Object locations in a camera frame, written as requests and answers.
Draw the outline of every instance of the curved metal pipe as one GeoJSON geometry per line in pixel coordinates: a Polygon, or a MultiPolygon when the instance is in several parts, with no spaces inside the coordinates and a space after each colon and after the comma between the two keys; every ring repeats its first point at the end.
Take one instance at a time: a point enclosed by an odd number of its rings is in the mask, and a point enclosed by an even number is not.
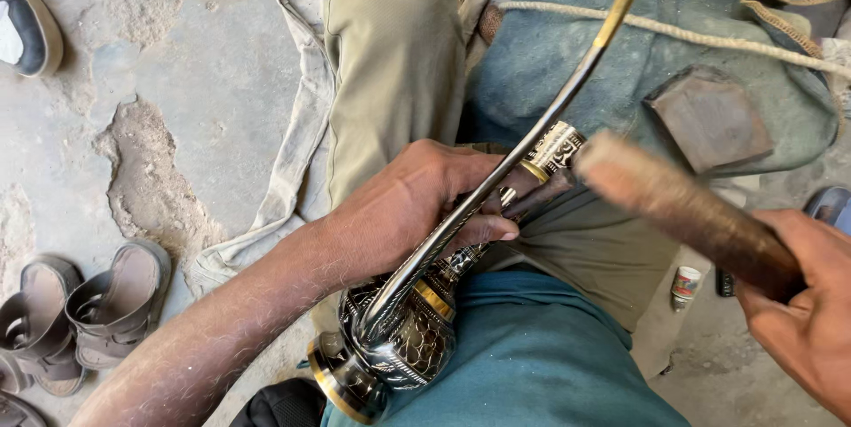
{"type": "Polygon", "coordinates": [[[437,255],[452,240],[452,237],[482,207],[488,195],[498,187],[500,182],[514,169],[514,166],[523,159],[523,156],[535,147],[537,140],[544,136],[547,130],[556,123],[559,115],[576,96],[582,84],[588,80],[591,70],[600,61],[602,53],[611,43],[614,33],[623,22],[626,12],[632,6],[632,1],[614,0],[609,15],[603,21],[597,37],[594,38],[594,43],[582,57],[582,61],[574,70],[573,75],[562,86],[562,89],[556,95],[556,99],[552,101],[544,114],[538,119],[538,122],[535,123],[535,126],[505,156],[505,159],[496,166],[478,188],[470,193],[450,215],[443,219],[441,224],[431,231],[431,234],[420,244],[420,247],[384,284],[357,323],[355,342],[362,348],[370,349],[380,344],[379,334],[384,331],[383,326],[392,319],[399,302],[402,302],[410,294],[417,280],[420,280],[437,255]]]}

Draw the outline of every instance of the small bottle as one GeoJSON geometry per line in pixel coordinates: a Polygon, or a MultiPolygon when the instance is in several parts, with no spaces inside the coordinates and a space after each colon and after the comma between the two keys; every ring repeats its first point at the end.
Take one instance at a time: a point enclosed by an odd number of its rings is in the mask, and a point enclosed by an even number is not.
{"type": "Polygon", "coordinates": [[[700,271],[687,266],[680,266],[676,269],[676,277],[674,284],[671,286],[671,306],[675,312],[679,312],[686,307],[686,303],[695,297],[697,285],[700,281],[700,271]]]}

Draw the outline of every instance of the blue cloth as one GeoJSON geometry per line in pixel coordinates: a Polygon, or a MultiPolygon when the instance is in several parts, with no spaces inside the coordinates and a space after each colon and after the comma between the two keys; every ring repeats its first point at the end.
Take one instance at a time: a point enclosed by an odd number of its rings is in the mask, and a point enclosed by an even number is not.
{"type": "MultiPolygon", "coordinates": [[[[647,386],[630,335],[561,280],[475,275],[461,287],[458,350],[440,377],[396,393],[381,425],[687,425],[647,386]]],[[[358,425],[330,403],[323,425],[358,425]]]]}
{"type": "MultiPolygon", "coordinates": [[[[612,0],[518,0],[609,8],[612,0]]],[[[631,12],[722,38],[748,39],[807,53],[794,27],[765,8],[831,0],[636,0],[631,12]]],[[[458,142],[514,146],[544,112],[591,45],[601,20],[509,10],[494,42],[467,80],[458,142]]],[[[774,150],[714,176],[783,171],[804,165],[836,138],[840,109],[822,73],[745,51],[709,48],[622,27],[562,118],[586,137],[601,129],[628,135],[645,149],[667,153],[664,134],[642,100],[672,75],[700,63],[739,80],[765,123],[774,150]]]]}

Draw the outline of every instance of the engraved pattern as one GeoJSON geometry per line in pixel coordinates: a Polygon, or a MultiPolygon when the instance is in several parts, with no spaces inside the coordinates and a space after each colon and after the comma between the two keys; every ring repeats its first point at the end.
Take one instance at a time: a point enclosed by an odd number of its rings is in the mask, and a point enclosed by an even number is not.
{"type": "MultiPolygon", "coordinates": [[[[578,131],[559,121],[525,159],[546,172],[551,170],[548,172],[551,175],[557,169],[569,167],[573,154],[584,141],[578,131]]],[[[514,197],[505,195],[503,207],[514,197]]],[[[376,322],[367,326],[363,339],[355,338],[356,325],[392,274],[379,276],[343,294],[338,317],[346,347],[338,356],[340,361],[354,362],[356,370],[367,376],[355,376],[351,384],[363,383],[367,392],[381,383],[392,389],[416,389],[437,377],[449,362],[455,349],[452,324],[441,317],[418,291],[413,290],[413,286],[418,280],[424,280],[454,309],[454,292],[459,279],[482,258],[492,243],[463,247],[445,259],[435,260],[434,257],[480,207],[481,204],[467,212],[456,225],[441,224],[433,231],[448,229],[420,259],[410,278],[403,280],[402,289],[396,291],[385,305],[377,306],[381,309],[376,315],[376,322]]]]}

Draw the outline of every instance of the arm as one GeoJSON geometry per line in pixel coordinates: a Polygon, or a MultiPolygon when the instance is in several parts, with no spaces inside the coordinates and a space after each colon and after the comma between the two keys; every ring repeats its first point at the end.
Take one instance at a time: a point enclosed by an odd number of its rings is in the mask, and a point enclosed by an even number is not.
{"type": "Polygon", "coordinates": [[[797,211],[754,214],[795,254],[809,288],[784,305],[739,283],[750,333],[815,400],[851,423],[851,237],[797,211]]]}
{"type": "MultiPolygon", "coordinates": [[[[455,197],[500,160],[434,141],[409,145],[336,210],[282,239],[148,337],[71,425],[200,425],[293,320],[328,293],[397,268],[455,197]]],[[[501,216],[476,215],[447,249],[517,232],[501,216]]]]}

